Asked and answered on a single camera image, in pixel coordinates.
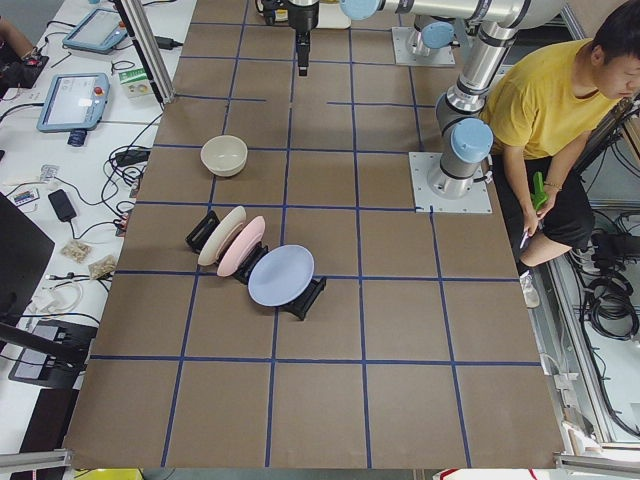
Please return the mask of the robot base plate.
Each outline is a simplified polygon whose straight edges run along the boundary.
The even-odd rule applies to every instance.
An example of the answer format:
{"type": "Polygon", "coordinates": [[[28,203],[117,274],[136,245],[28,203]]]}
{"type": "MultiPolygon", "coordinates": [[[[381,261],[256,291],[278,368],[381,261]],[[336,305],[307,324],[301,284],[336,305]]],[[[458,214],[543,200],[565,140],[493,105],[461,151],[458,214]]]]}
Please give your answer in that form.
{"type": "Polygon", "coordinates": [[[440,169],[440,157],[439,152],[408,154],[415,211],[492,214],[488,184],[484,179],[481,165],[476,165],[472,177],[454,179],[440,169]]]}
{"type": "Polygon", "coordinates": [[[435,22],[421,29],[392,28],[393,52],[396,65],[449,68],[455,65],[452,42],[453,26],[435,22]]]}

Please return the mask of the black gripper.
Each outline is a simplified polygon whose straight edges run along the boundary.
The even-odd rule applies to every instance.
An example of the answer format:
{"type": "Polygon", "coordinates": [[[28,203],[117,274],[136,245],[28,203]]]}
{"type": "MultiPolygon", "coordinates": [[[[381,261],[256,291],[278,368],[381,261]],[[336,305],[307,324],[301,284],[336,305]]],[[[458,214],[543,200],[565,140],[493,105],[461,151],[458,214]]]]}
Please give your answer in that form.
{"type": "Polygon", "coordinates": [[[296,31],[298,75],[306,77],[311,50],[310,32],[319,21],[319,0],[287,0],[288,25],[296,31]]]}

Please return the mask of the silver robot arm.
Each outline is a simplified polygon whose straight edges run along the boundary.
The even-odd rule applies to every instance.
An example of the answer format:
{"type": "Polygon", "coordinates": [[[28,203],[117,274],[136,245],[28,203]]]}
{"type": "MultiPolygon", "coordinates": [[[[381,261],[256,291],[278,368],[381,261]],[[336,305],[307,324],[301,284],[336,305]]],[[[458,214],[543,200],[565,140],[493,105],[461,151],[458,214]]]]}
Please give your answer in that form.
{"type": "Polygon", "coordinates": [[[489,155],[490,128],[477,118],[499,67],[521,29],[545,24],[564,7],[563,1],[341,1],[352,20],[367,19],[379,11],[416,16],[466,19],[480,26],[462,72],[436,104],[436,118],[444,143],[439,163],[427,174],[429,188],[438,196],[457,200],[473,184],[480,162],[489,155]]]}
{"type": "Polygon", "coordinates": [[[407,51],[418,57],[427,57],[448,47],[455,37],[453,22],[452,18],[417,15],[405,40],[407,51]]]}

